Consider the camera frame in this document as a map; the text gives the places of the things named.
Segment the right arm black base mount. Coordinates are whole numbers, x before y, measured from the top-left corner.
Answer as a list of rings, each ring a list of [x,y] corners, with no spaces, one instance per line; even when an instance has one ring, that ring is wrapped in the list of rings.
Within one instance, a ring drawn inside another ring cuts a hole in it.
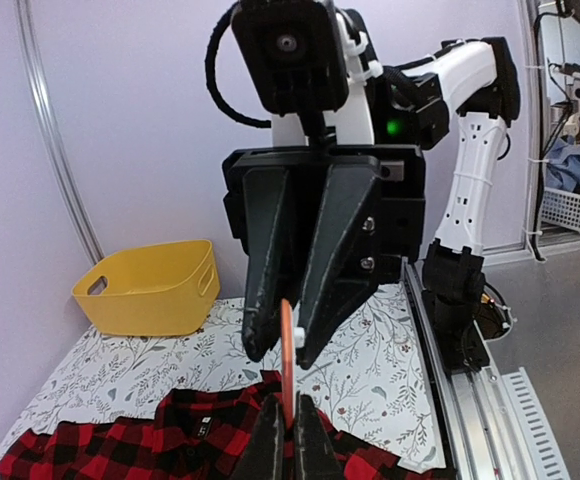
[[[503,337],[512,316],[500,292],[486,281],[484,258],[469,247],[456,252],[436,239],[422,268],[422,298],[444,371],[479,372],[490,365],[485,342]]]

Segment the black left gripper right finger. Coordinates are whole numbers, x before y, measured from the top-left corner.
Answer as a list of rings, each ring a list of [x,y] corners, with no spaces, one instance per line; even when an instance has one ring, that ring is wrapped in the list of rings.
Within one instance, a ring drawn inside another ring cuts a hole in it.
[[[343,479],[343,470],[309,395],[296,395],[293,424],[294,465],[296,480]]]

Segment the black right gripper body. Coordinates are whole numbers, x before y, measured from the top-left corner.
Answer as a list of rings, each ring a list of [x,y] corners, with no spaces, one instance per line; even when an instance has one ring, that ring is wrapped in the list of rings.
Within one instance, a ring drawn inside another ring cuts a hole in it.
[[[377,289],[399,280],[404,260],[419,256],[425,214],[426,166],[411,145],[277,147],[241,149],[222,163],[224,206],[235,239],[247,251],[243,179],[253,169],[280,168],[288,175],[288,206],[278,298],[298,300],[308,263],[327,171],[347,157],[377,159],[381,179]]]

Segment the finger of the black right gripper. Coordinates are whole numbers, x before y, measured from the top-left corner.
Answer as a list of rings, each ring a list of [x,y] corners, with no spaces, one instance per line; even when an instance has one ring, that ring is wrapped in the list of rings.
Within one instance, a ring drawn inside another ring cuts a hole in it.
[[[329,167],[303,278],[298,365],[309,369],[378,286],[380,168],[370,156]]]
[[[248,358],[259,362],[280,336],[278,286],[288,175],[280,168],[253,169],[244,177],[243,188],[248,270],[241,338]]]

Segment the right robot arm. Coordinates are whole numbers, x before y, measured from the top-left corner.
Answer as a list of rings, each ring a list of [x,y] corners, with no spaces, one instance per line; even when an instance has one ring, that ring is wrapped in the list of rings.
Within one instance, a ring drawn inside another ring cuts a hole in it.
[[[270,147],[222,165],[229,225],[248,258],[247,357],[286,341],[310,368],[381,285],[421,261],[444,369],[485,367],[473,324],[483,221],[521,99],[507,41],[446,41],[389,66],[356,10],[237,1],[204,67],[220,111],[272,134]]]

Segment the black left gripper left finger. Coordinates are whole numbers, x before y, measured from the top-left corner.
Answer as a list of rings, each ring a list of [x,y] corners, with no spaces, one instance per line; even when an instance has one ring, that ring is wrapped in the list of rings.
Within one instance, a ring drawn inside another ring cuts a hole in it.
[[[274,395],[265,398],[250,440],[231,480],[283,479],[285,424],[282,406]]]

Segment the white brooch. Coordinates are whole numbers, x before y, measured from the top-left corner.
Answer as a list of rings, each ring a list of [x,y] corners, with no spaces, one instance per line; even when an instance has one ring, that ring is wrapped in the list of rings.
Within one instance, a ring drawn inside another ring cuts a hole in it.
[[[281,300],[281,401],[285,425],[291,427],[296,412],[296,351],[304,347],[305,330],[296,325],[294,310],[287,299]]]

